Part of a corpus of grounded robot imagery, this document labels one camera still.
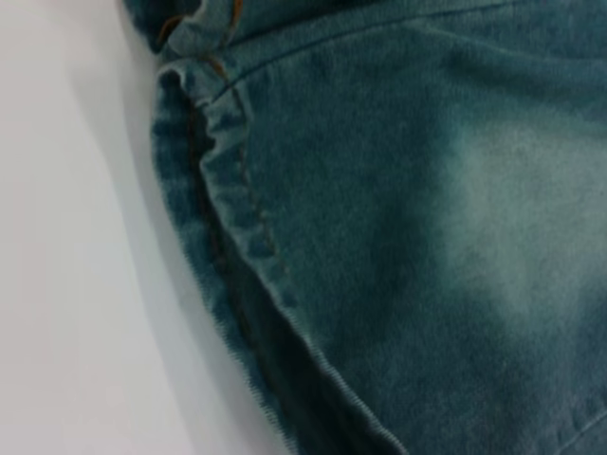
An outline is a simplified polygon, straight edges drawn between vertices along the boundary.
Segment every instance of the faded denim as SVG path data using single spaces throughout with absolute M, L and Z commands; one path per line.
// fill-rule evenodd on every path
M 175 229 L 293 451 L 607 454 L 606 1 L 126 4 Z

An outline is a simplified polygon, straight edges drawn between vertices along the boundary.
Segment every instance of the white surface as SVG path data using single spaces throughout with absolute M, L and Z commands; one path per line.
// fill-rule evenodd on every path
M 115 0 L 0 0 L 0 453 L 286 453 L 202 309 Z

